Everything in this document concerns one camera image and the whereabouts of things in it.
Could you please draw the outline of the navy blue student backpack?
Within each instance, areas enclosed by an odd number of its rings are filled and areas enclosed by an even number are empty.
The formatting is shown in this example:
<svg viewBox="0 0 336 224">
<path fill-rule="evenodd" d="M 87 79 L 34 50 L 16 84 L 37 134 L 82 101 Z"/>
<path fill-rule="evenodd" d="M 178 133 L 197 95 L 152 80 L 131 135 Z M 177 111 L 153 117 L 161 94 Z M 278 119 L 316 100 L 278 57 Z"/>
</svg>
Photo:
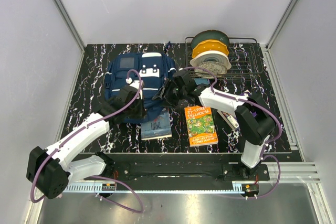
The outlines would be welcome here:
<svg viewBox="0 0 336 224">
<path fill-rule="evenodd" d="M 118 95 L 127 85 L 127 78 L 133 81 L 141 78 L 144 83 L 142 95 L 146 115 L 142 118 L 129 116 L 124 123 L 141 124 L 156 119 L 162 111 L 161 101 L 152 98 L 164 85 L 165 80 L 172 79 L 176 72 L 175 61 L 160 52 L 130 52 L 118 55 L 107 68 L 104 78 L 104 98 L 111 99 Z"/>
</svg>

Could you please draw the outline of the purple paperback book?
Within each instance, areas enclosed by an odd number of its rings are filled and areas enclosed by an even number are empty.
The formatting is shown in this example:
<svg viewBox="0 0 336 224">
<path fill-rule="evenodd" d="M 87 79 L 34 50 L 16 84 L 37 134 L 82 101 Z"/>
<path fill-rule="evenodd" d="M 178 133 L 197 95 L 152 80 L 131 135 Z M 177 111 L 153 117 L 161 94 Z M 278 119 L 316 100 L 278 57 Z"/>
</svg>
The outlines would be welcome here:
<svg viewBox="0 0 336 224">
<path fill-rule="evenodd" d="M 235 131 L 239 129 L 239 124 L 233 115 L 220 110 L 218 110 L 217 112 L 224 119 L 224 121 L 231 127 L 232 130 Z"/>
</svg>

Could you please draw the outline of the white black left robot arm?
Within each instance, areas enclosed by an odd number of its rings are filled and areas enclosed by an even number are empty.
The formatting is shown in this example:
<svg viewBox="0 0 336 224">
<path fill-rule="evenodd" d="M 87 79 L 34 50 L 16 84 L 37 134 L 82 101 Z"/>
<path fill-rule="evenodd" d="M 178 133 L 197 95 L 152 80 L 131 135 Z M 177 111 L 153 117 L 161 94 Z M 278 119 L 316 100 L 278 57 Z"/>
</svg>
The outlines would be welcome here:
<svg viewBox="0 0 336 224">
<path fill-rule="evenodd" d="M 112 165 L 102 154 L 78 162 L 74 158 L 90 143 L 107 133 L 113 124 L 121 123 L 132 115 L 145 114 L 143 86 L 143 81 L 139 80 L 125 85 L 117 95 L 98 105 L 64 138 L 47 148 L 37 146 L 30 151 L 26 177 L 32 183 L 32 202 L 38 202 L 34 197 L 35 189 L 39 189 L 48 199 L 54 199 L 71 182 L 96 175 L 107 180 L 113 175 Z"/>
</svg>

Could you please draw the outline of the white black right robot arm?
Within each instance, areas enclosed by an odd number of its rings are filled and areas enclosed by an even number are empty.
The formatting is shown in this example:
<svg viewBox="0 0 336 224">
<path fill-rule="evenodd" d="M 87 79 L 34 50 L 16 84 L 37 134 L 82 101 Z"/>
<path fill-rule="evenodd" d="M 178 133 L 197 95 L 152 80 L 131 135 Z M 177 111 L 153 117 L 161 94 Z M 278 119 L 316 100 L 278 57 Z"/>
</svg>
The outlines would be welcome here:
<svg viewBox="0 0 336 224">
<path fill-rule="evenodd" d="M 196 84 L 188 70 L 183 69 L 173 74 L 172 79 L 165 80 L 152 98 L 163 106 L 177 106 L 183 99 L 191 104 L 235 115 L 245 139 L 238 167 L 239 176 L 244 180 L 256 176 L 266 144 L 281 136 L 279 120 L 269 111 L 262 96 L 257 93 L 250 96 L 234 95 L 215 89 L 213 84 Z"/>
</svg>

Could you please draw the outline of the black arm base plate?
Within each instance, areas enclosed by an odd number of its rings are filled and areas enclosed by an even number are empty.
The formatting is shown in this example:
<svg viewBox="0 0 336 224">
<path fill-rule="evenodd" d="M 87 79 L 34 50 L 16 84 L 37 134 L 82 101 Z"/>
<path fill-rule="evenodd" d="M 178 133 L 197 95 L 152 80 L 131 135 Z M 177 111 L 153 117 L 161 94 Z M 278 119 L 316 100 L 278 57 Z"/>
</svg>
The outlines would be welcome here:
<svg viewBox="0 0 336 224">
<path fill-rule="evenodd" d="M 111 177 L 119 180 L 148 177 L 205 177 L 230 182 L 267 182 L 270 180 L 268 167 L 265 164 L 249 169 L 241 163 L 219 162 L 116 162 Z"/>
</svg>

